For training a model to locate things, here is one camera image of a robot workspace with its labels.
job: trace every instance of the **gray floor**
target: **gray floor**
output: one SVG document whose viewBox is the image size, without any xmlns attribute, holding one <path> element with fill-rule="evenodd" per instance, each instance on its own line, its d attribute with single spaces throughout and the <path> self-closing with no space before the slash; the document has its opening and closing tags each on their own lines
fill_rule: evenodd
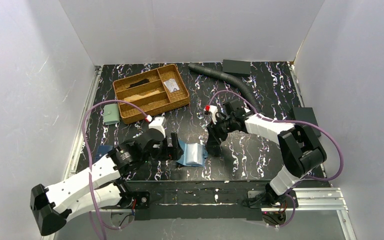
<svg viewBox="0 0 384 240">
<path fill-rule="evenodd" d="M 109 224 L 110 214 L 102 213 Z M 108 240 L 344 240 L 336 211 L 297 211 L 279 230 L 244 219 L 159 219 L 134 221 L 122 231 L 107 229 Z M 56 240 L 96 240 L 87 214 L 61 229 Z"/>
</svg>

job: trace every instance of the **robotic arm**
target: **robotic arm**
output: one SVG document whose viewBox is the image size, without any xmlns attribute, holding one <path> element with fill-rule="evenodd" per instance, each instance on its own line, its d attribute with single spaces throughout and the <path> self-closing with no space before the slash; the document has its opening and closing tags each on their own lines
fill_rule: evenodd
<svg viewBox="0 0 384 240">
<path fill-rule="evenodd" d="M 228 133 L 236 130 L 262 136 L 280 146 L 284 166 L 256 199 L 271 205 L 282 202 L 291 187 L 326 160 L 326 152 L 310 126 L 264 120 L 261 114 L 241 107 L 239 101 L 227 102 L 223 108 L 226 114 L 217 112 L 216 106 L 205 108 L 205 114 L 212 119 L 206 127 L 205 148 L 209 153 L 218 154 Z"/>
<path fill-rule="evenodd" d="M 148 160 L 177 161 L 183 155 L 176 133 L 171 133 L 172 146 L 164 131 L 165 118 L 156 117 L 149 130 L 128 139 L 93 164 L 92 185 L 100 208 L 136 200 L 136 208 L 147 208 L 148 192 L 129 191 L 122 179 Z M 89 189 L 89 168 L 72 177 L 49 185 L 38 184 L 31 189 L 30 209 L 42 236 L 61 229 L 69 220 L 92 211 L 94 205 Z"/>
</svg>

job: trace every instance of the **black box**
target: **black box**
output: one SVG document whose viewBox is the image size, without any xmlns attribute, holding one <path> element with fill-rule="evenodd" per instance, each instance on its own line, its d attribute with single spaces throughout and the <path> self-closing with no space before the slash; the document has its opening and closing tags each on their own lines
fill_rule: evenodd
<svg viewBox="0 0 384 240">
<path fill-rule="evenodd" d="M 224 59 L 223 72 L 236 77 L 249 77 L 251 75 L 251 62 Z"/>
<path fill-rule="evenodd" d="M 293 120 L 304 121 L 318 126 L 316 116 L 314 115 L 312 107 L 293 107 L 290 110 L 290 115 Z M 320 138 L 320 136 L 322 135 L 320 131 L 315 129 L 314 127 L 312 129 L 315 135 Z"/>
</svg>

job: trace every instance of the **black marble table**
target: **black marble table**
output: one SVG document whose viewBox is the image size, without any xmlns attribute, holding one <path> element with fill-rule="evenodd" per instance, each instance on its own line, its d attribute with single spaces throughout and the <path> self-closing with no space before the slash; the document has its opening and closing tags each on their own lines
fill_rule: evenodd
<svg viewBox="0 0 384 240">
<path fill-rule="evenodd" d="M 113 81 L 161 67 L 160 64 L 121 64 L 104 65 L 99 80 L 94 103 L 115 99 Z M 208 133 L 206 125 L 210 119 L 203 114 L 205 105 L 211 96 L 220 90 L 237 90 L 223 81 L 189 71 L 187 63 L 177 63 L 181 77 L 190 93 L 190 105 L 162 114 L 166 117 L 166 133 L 177 132 L 186 143 L 205 144 Z M 222 70 L 222 63 L 203 63 L 204 66 Z M 253 62 L 251 76 L 243 78 L 259 100 L 264 114 L 270 118 L 288 119 L 292 107 L 299 107 L 289 65 L 287 62 Z M 221 104 L 237 98 L 232 94 L 220 94 L 215 104 Z M 118 123 L 103 124 L 104 107 L 91 114 L 87 128 L 92 156 L 100 145 L 117 145 L 124 139 L 140 135 L 148 128 L 145 121 L 129 125 Z M 130 181 L 211 181 L 211 180 L 271 180 L 282 168 L 282 155 L 279 147 L 260 136 L 233 132 L 221 145 L 221 157 L 209 156 L 204 167 L 178 167 L 174 161 L 151 161 L 135 172 L 131 172 Z M 77 171 L 88 166 L 86 148 L 80 155 Z M 320 167 L 313 171 L 317 177 L 323 177 Z"/>
</svg>

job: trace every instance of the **metal frame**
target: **metal frame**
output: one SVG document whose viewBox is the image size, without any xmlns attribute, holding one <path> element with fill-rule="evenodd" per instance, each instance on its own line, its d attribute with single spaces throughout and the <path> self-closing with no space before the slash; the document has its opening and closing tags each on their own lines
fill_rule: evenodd
<svg viewBox="0 0 384 240">
<path fill-rule="evenodd" d="M 293 84 L 297 91 L 297 95 L 301 106 L 304 107 L 303 98 L 301 96 L 301 91 L 299 87 L 299 82 L 297 76 L 295 75 L 294 66 L 289 64 L 289 69 L 292 75 Z M 81 120 L 85 117 L 86 111 L 93 105 L 95 95 L 98 88 L 99 79 L 101 77 L 102 67 L 96 67 L 96 73 L 90 90 L 86 99 L 86 104 L 81 115 Z M 67 179 L 72 175 L 76 174 L 76 168 L 79 161 L 79 156 L 81 154 L 83 147 L 83 136 L 81 129 L 81 121 L 77 129 L 77 134 L 73 143 L 71 158 L 69 160 L 68 166 L 65 170 L 64 178 Z M 326 177 L 325 169 L 323 164 L 321 165 L 323 174 Z M 316 187 L 316 188 L 295 188 L 296 197 L 298 198 L 299 207 L 297 211 L 336 211 L 338 214 L 338 220 L 342 227 L 342 231 L 346 240 L 356 240 L 356 235 L 354 233 L 353 227 L 351 225 L 350 218 L 348 216 L 348 207 L 345 202 L 344 196 L 339 187 Z M 102 209 L 102 212 L 129 212 L 129 209 Z M 277 208 L 262 208 L 262 212 L 275 212 Z M 53 240 L 55 234 L 48 236 L 43 236 L 42 240 Z"/>
</svg>

